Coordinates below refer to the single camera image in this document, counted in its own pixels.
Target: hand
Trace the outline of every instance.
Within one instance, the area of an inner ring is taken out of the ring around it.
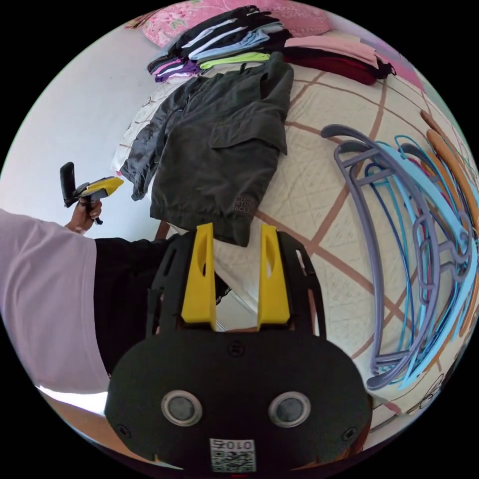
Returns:
[[[101,201],[94,201],[90,212],[87,211],[86,205],[87,201],[83,198],[80,199],[73,210],[71,221],[65,226],[66,228],[82,235],[92,227],[93,221],[100,216]]]

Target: screw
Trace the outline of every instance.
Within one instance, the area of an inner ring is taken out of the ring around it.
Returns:
[[[129,431],[129,429],[124,426],[123,424],[119,424],[117,427],[116,427],[116,431],[117,433],[123,437],[124,439],[129,439],[131,437],[131,432]]]
[[[228,354],[234,358],[244,355],[244,345],[241,341],[235,340],[228,346]]]
[[[349,441],[356,434],[356,428],[347,429],[342,436],[343,441]]]

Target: bedspread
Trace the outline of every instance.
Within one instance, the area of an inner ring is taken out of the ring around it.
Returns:
[[[222,65],[208,75],[237,69]],[[162,85],[143,106],[125,134],[113,160],[119,170],[129,145],[143,124],[151,118],[159,102],[178,83]],[[287,231],[305,244],[321,283],[328,339],[355,361],[363,378],[370,377],[369,362],[374,317],[373,285],[364,234],[355,204],[333,158],[341,141],[324,139],[321,128],[332,123],[350,126],[372,140],[391,145],[398,134],[408,135],[428,149],[428,126],[420,111],[430,111],[463,156],[471,153],[465,140],[449,119],[417,87],[398,77],[388,77],[366,86],[331,73],[294,66],[291,106],[286,121],[288,155],[281,155],[276,174],[260,204],[247,248],[215,241],[215,268],[238,296],[257,311],[260,230],[264,223]],[[477,184],[478,172],[473,167]],[[372,191],[364,194],[374,220],[382,258],[385,283],[385,328],[383,349],[392,352],[401,333],[405,308],[405,276],[402,258],[392,229]],[[411,223],[405,222],[408,244],[413,247]],[[410,271],[416,267],[414,255]],[[449,297],[450,284],[442,281],[438,309]],[[413,282],[417,297],[417,282]],[[443,351],[440,361],[421,375],[415,385],[397,391],[397,385],[375,392],[390,414],[414,413],[431,387],[447,371],[457,355],[458,338]]]

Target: qr code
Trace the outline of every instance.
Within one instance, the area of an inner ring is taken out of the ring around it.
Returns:
[[[254,441],[210,439],[211,466],[215,473],[256,472]]]

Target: pillow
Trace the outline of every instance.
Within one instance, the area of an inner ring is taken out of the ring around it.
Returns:
[[[293,36],[321,35],[329,30],[325,12],[289,0],[189,0],[162,8],[142,26],[145,36],[158,46],[193,28],[202,21],[241,6],[255,5],[270,11]]]

